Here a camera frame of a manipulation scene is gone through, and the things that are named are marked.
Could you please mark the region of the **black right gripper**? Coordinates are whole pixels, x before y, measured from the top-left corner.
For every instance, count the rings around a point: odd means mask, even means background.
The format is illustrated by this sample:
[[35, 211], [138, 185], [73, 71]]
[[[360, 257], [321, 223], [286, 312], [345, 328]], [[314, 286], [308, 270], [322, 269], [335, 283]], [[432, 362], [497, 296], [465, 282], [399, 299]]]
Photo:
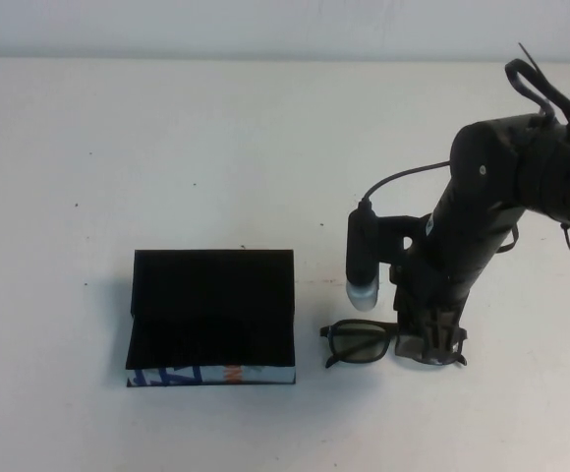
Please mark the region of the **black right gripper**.
[[[396, 356], [426, 357], [430, 348], [434, 365], [466, 365], [463, 301], [519, 219], [517, 208], [438, 208], [431, 214], [431, 231], [419, 233], [407, 261], [390, 270], [390, 281], [416, 300], [394, 299]], [[429, 345], [425, 307], [434, 306]]]

